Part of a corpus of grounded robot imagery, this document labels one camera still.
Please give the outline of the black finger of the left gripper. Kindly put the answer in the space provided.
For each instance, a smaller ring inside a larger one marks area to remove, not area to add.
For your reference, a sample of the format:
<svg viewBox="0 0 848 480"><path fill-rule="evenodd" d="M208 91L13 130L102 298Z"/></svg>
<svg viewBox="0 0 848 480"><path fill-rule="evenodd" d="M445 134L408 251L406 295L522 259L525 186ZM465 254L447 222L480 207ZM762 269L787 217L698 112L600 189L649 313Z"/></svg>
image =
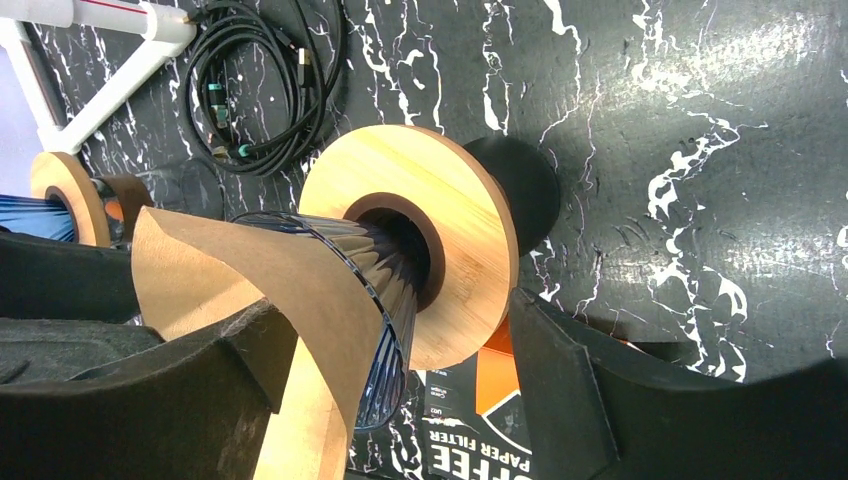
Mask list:
<svg viewBox="0 0 848 480"><path fill-rule="evenodd" d="M1 320L3 385L64 381L163 342L134 324L83 320Z"/></svg>
<svg viewBox="0 0 848 480"><path fill-rule="evenodd" d="M1 231L1 316L125 323L140 314L128 251Z"/></svg>

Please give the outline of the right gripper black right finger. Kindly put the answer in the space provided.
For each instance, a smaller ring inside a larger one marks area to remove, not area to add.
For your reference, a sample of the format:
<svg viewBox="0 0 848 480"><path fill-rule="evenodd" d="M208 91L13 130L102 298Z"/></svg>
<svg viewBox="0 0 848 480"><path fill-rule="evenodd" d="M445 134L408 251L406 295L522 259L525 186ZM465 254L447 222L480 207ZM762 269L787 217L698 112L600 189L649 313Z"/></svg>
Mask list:
<svg viewBox="0 0 848 480"><path fill-rule="evenodd" d="M847 475L843 358L736 383L627 346L522 288L508 317L541 479Z"/></svg>

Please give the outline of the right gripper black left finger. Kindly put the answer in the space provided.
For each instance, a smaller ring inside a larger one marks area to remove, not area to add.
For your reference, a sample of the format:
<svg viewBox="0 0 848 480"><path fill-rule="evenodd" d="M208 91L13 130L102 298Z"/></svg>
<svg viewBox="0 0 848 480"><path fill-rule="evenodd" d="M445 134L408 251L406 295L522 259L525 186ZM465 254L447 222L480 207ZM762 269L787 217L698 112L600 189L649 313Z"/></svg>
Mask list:
<svg viewBox="0 0 848 480"><path fill-rule="evenodd" d="M5 479L250 479L297 336L260 301L69 380L1 390Z"/></svg>

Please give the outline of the blue plastic dripper cone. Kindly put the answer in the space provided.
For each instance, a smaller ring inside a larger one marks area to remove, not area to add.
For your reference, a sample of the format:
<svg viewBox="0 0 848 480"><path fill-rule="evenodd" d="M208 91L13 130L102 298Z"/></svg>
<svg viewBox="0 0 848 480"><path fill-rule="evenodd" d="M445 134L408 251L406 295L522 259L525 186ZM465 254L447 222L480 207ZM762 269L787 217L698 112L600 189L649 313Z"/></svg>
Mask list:
<svg viewBox="0 0 848 480"><path fill-rule="evenodd" d="M69 209L59 200L1 195L1 227L14 233L74 242L76 233Z"/></svg>

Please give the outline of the brown paper filter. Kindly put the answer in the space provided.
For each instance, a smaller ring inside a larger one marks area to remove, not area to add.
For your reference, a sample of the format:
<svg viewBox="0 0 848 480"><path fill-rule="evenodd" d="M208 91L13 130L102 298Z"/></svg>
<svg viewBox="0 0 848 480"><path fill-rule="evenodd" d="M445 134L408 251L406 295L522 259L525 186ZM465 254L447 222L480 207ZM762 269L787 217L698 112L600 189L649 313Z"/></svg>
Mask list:
<svg viewBox="0 0 848 480"><path fill-rule="evenodd" d="M374 300L323 242L144 208L132 276L145 323L173 340L266 300L294 333L270 376L284 384L256 477L340 479L383 331Z"/></svg>

